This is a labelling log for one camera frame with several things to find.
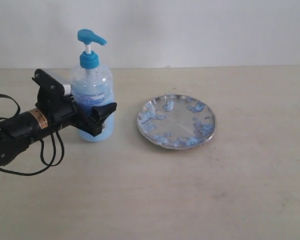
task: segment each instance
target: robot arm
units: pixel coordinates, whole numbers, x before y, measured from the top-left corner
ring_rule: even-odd
[[[12,99],[18,106],[17,113],[11,118],[0,118],[0,167],[6,166],[29,146],[38,141],[42,144],[41,161],[43,160],[43,139],[56,133],[61,148],[59,130],[73,126],[92,136],[102,132],[102,125],[114,111],[117,103],[92,107],[91,114],[85,115],[71,95],[71,85],[61,78],[53,77],[48,71],[37,69],[32,78],[39,85],[36,108],[20,114],[20,107],[11,97],[0,94],[0,98]],[[17,173],[0,168],[5,173],[23,176],[39,174],[53,166],[53,161],[45,164],[47,167],[35,173]]]

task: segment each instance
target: wall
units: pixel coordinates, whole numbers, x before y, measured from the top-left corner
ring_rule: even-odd
[[[300,0],[1,0],[0,68],[71,68],[80,28],[111,68],[300,65]]]

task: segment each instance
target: wooden table surface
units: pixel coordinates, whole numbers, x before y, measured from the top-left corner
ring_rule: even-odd
[[[0,70],[0,93],[22,111],[35,107],[33,75]],[[33,177],[0,172],[0,240],[300,240],[300,66],[114,69],[113,76],[111,138],[87,143],[68,127],[60,166]],[[142,137],[139,109],[165,93],[212,108],[218,126],[210,142],[172,151]],[[0,100],[0,117],[14,111]],[[36,171],[39,153],[35,143],[5,168]]]

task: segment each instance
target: clear plastic bottle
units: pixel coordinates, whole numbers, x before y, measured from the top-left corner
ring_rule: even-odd
[[[91,42],[105,45],[106,41],[88,29],[78,32],[78,40],[85,44],[85,51],[80,56],[80,65],[71,71],[71,94],[83,112],[89,115],[93,106],[104,106],[115,101],[113,75],[109,67],[99,63],[98,55],[90,49]],[[105,120],[101,134],[93,137],[79,130],[79,135],[88,142],[100,142],[112,135],[114,126],[115,117],[112,113]]]

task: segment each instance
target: stainless steel plate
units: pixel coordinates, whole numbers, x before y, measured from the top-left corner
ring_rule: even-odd
[[[184,150],[211,140],[217,121],[204,102],[191,96],[168,94],[146,102],[136,124],[150,142],[166,149]]]

